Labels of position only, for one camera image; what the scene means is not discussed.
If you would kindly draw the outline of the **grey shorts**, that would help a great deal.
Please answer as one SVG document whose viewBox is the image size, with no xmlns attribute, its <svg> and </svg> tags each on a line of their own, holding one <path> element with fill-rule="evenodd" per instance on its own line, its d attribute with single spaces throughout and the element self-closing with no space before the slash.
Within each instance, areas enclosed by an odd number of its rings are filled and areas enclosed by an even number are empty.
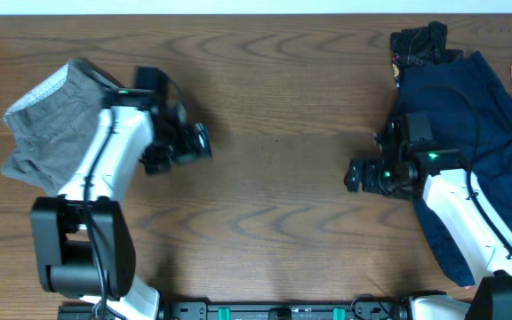
<svg viewBox="0 0 512 320">
<path fill-rule="evenodd" d="M 121 85 L 87 59 L 69 60 L 5 111 L 16 147 L 2 174 L 56 196 L 92 142 L 104 93 Z"/>
</svg>

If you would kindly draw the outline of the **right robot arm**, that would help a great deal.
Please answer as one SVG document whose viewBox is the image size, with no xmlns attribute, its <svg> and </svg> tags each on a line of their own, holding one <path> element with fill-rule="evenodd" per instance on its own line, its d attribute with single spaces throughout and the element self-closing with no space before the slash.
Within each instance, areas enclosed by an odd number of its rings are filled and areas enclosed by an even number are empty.
<svg viewBox="0 0 512 320">
<path fill-rule="evenodd" d="M 376 136 L 378 158 L 353 158 L 350 192 L 421 200 L 444 224 L 477 290 L 470 302 L 444 292 L 409 295 L 384 311 L 389 319 L 512 319 L 512 231 L 482 192 L 472 163 L 440 148 L 426 113 L 391 120 Z"/>
</svg>

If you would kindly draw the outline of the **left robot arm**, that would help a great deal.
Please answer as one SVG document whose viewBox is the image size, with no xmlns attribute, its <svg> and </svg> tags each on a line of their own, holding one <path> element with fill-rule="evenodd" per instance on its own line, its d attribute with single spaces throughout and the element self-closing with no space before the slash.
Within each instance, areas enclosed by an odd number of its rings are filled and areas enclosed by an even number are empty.
<svg viewBox="0 0 512 320">
<path fill-rule="evenodd" d="M 88 303 L 75 319 L 161 319 L 161 294 L 135 274 L 136 251 L 122 202 L 138 164 L 168 172 L 211 156 L 208 129 L 169 100 L 176 83 L 138 67 L 131 88 L 108 89 L 80 165 L 54 197 L 39 197 L 31 227 L 39 283 Z"/>
</svg>

